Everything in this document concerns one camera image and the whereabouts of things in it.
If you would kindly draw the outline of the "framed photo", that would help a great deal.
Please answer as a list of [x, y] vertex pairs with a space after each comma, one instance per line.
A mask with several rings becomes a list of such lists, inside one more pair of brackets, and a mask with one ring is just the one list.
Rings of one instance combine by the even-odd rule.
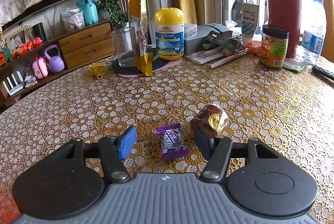
[[29, 28], [27, 25], [10, 34], [6, 38], [7, 48], [11, 53], [15, 52], [21, 45], [26, 44], [30, 40]]

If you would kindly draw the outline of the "stack of papers and boxes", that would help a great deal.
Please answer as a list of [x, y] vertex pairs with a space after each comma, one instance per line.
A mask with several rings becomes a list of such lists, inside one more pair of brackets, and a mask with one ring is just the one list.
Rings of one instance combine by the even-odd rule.
[[188, 27], [185, 31], [184, 55], [199, 65], [210, 64], [215, 69], [241, 58], [247, 51], [241, 37], [222, 24], [199, 25], [196, 31]]

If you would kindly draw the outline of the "brown wrapped pastry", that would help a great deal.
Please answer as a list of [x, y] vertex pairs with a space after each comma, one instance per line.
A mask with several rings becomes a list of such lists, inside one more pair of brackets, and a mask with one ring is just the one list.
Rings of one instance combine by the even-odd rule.
[[207, 104], [190, 121], [190, 127], [193, 130], [201, 129], [207, 136], [214, 137], [221, 134], [228, 120], [228, 115], [222, 107], [217, 104]]

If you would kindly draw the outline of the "black remote control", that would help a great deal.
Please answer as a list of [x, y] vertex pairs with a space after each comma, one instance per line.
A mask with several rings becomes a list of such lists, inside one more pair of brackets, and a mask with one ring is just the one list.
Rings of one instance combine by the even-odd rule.
[[312, 71], [315, 74], [318, 74], [320, 76], [323, 76], [325, 78], [328, 78], [328, 79], [334, 81], [334, 73], [330, 72], [329, 70], [325, 70], [324, 68], [321, 68], [319, 66], [314, 65], [312, 67]]

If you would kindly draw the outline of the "black speaker cylinder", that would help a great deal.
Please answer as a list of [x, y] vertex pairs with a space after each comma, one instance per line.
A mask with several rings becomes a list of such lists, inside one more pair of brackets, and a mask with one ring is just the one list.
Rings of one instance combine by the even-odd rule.
[[33, 36], [34, 38], [40, 38], [42, 42], [47, 40], [47, 36], [44, 30], [44, 26], [42, 22], [35, 24], [32, 26]]

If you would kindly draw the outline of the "clear plastic bag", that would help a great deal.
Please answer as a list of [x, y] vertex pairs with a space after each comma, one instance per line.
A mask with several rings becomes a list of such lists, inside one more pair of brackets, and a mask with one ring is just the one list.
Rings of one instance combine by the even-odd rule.
[[67, 8], [60, 13], [61, 20], [67, 32], [82, 29], [85, 26], [84, 13], [81, 8]]

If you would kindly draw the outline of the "clear drinking glass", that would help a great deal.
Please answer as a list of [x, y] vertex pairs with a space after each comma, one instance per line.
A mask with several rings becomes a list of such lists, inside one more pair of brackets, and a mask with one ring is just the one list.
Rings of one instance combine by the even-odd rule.
[[133, 43], [136, 43], [135, 29], [124, 27], [111, 33], [116, 56], [120, 67], [129, 68], [135, 66]]

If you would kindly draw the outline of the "yellow standing snack pouch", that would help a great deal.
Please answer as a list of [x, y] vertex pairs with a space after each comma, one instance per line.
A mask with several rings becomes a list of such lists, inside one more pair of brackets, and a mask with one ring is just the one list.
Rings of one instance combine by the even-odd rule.
[[139, 69], [144, 63], [153, 61], [153, 52], [148, 51], [148, 18], [146, 0], [128, 0], [129, 25], [135, 29], [136, 43], [133, 43], [135, 64]]

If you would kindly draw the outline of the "purple kettlebell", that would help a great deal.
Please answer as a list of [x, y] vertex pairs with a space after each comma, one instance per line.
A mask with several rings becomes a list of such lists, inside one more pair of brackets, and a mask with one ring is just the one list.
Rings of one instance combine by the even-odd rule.
[[[48, 52], [52, 49], [55, 49], [57, 51], [56, 55], [50, 56]], [[48, 66], [49, 70], [52, 73], [59, 73], [65, 69], [65, 63], [61, 58], [61, 52], [56, 44], [49, 45], [44, 49], [44, 55], [46, 59], [48, 60]]]

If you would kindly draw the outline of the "white router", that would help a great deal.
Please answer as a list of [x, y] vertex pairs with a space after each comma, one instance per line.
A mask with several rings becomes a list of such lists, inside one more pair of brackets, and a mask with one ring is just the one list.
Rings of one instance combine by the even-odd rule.
[[18, 70], [11, 73], [10, 76], [7, 76], [5, 80], [2, 81], [2, 84], [9, 96], [13, 96], [25, 88], [24, 79]]

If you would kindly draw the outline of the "yellow lid gummies bottle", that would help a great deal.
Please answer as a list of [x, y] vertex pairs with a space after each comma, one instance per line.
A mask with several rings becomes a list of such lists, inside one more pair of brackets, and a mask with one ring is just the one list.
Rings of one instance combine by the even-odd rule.
[[159, 58], [174, 61], [185, 51], [184, 16], [178, 8], [161, 8], [154, 14], [156, 53]]

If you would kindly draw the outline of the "wooden TV cabinet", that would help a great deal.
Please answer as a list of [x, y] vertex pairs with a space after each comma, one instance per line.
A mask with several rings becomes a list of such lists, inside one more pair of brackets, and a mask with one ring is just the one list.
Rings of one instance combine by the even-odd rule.
[[[101, 20], [82, 29], [50, 38], [22, 56], [3, 64], [1, 66], [1, 105], [8, 104], [18, 96], [24, 96], [69, 72], [115, 54], [111, 38], [112, 29], [113, 25], [110, 21]], [[62, 65], [63, 70], [57, 73], [50, 71], [45, 78], [10, 95], [9, 90], [11, 86], [15, 86], [13, 78], [18, 77], [17, 72], [24, 77], [38, 56], [46, 60], [55, 57], [57, 65]]]

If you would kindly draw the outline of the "purple candy wrapper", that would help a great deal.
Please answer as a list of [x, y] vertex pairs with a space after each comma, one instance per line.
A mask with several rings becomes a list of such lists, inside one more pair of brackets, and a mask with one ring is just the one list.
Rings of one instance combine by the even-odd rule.
[[190, 154], [190, 150], [182, 138], [179, 123], [157, 127], [156, 132], [161, 142], [161, 159], [163, 161], [174, 160]]

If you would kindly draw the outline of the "black lid orange jar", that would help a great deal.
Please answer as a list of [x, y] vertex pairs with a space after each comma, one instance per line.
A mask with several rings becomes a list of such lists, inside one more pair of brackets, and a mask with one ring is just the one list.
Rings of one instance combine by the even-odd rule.
[[263, 25], [260, 62], [272, 69], [282, 69], [288, 49], [289, 31]]

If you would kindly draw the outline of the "round dark placemat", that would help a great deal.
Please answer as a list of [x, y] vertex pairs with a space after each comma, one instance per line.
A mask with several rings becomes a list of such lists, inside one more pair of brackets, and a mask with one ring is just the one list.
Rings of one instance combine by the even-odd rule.
[[139, 69], [137, 65], [133, 67], [121, 67], [118, 59], [116, 58], [113, 61], [111, 67], [113, 71], [117, 73], [120, 77], [135, 78], [139, 76], [152, 76], [154, 72], [157, 72], [162, 69], [171, 68], [173, 66], [177, 66], [181, 62], [182, 62], [182, 57], [172, 61], [157, 58], [153, 61], [149, 61], [147, 64], [144, 63], [144, 67]]

